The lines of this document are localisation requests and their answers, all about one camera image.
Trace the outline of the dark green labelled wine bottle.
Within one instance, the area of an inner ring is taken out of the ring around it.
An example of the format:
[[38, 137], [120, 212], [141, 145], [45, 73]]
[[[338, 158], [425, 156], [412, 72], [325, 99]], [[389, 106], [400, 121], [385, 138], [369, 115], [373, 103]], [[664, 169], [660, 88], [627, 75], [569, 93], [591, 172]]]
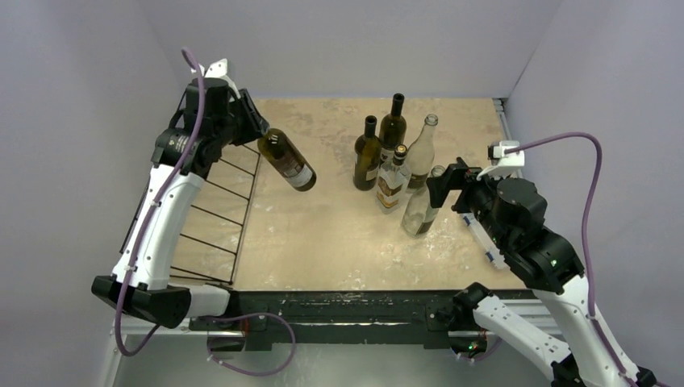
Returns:
[[271, 127], [257, 141], [257, 147], [261, 155], [293, 189], [306, 192], [315, 186], [315, 170], [284, 131]]

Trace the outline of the clear wine bottle dark label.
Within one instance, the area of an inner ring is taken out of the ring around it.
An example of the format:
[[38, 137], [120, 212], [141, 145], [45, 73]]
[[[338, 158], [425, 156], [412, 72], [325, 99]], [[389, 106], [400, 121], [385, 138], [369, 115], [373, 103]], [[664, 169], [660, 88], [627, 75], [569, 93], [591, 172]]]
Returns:
[[432, 207], [429, 188], [427, 183], [423, 183], [411, 195], [401, 226], [409, 236], [420, 237], [430, 230], [439, 211], [439, 207]]

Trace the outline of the square clear liquor bottle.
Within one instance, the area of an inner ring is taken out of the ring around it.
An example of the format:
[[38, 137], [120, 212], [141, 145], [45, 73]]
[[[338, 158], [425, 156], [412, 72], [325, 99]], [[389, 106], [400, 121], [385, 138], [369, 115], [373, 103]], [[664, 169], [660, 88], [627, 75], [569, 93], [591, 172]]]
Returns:
[[406, 163], [407, 153], [406, 145], [398, 145], [392, 157], [383, 162], [378, 171], [375, 195], [383, 214], [397, 210], [404, 198], [411, 179], [411, 171]]

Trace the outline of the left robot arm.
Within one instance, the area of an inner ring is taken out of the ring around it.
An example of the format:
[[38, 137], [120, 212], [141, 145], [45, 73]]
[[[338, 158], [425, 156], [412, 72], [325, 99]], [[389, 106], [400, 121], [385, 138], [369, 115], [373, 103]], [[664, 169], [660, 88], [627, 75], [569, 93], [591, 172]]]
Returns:
[[240, 321], [240, 308], [219, 285], [173, 285], [170, 269], [181, 230], [211, 167], [227, 145], [262, 137], [269, 127], [246, 89], [230, 77], [197, 81], [167, 129], [156, 138], [146, 192], [112, 270], [96, 276], [92, 294], [122, 314], [166, 327], [208, 316], [222, 330]]

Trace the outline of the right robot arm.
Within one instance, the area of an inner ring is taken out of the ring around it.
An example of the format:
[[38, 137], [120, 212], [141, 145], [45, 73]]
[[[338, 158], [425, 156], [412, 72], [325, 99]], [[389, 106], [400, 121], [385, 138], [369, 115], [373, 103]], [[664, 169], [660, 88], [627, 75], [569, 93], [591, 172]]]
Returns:
[[471, 213], [503, 256], [506, 265], [551, 314], [562, 339], [509, 311], [500, 298], [477, 282], [453, 299], [453, 320], [495, 333], [530, 360], [552, 386], [655, 386], [654, 373], [636, 365], [607, 328], [590, 301], [589, 272], [573, 245], [547, 228], [547, 201], [523, 178], [478, 178], [481, 170], [461, 158], [438, 177], [427, 179], [431, 204], [442, 207], [448, 193], [459, 191], [453, 205]]

